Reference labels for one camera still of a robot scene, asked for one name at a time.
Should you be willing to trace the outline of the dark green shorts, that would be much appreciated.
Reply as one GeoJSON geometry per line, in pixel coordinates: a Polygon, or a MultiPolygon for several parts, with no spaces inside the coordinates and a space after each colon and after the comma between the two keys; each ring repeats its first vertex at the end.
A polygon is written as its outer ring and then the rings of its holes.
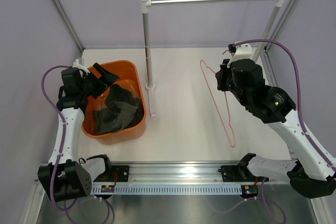
{"type": "Polygon", "coordinates": [[[141,97],[113,84],[104,101],[105,107],[93,111],[96,134],[115,133],[138,125],[144,118],[141,97]]]}

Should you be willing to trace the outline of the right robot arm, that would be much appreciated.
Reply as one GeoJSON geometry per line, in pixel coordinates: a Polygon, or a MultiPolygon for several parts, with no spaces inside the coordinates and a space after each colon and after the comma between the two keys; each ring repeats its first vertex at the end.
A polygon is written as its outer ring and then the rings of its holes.
{"type": "Polygon", "coordinates": [[[265,84],[260,65],[251,59],[224,59],[215,77],[219,91],[232,93],[246,111],[274,130],[295,155],[281,161],[248,153],[235,167],[222,166],[224,175],[231,173],[232,180],[247,182],[275,179],[290,184],[309,199],[335,192],[335,171],[322,156],[327,151],[321,147],[319,153],[315,149],[317,140],[309,142],[307,136],[313,135],[299,121],[298,107],[285,90],[265,84]]]}

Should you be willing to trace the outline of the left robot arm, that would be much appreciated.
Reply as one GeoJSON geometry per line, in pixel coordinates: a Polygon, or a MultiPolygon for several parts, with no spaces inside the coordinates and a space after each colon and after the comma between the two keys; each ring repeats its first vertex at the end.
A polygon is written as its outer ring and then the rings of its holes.
{"type": "Polygon", "coordinates": [[[57,103],[45,97],[58,114],[57,136],[47,165],[41,165],[37,173],[55,206],[61,201],[89,196],[95,179],[105,182],[112,177],[113,169],[106,154],[89,157],[80,163],[78,145],[89,98],[98,98],[119,79],[98,63],[93,68],[99,77],[78,60],[72,66],[60,68],[62,86],[57,103]]]}

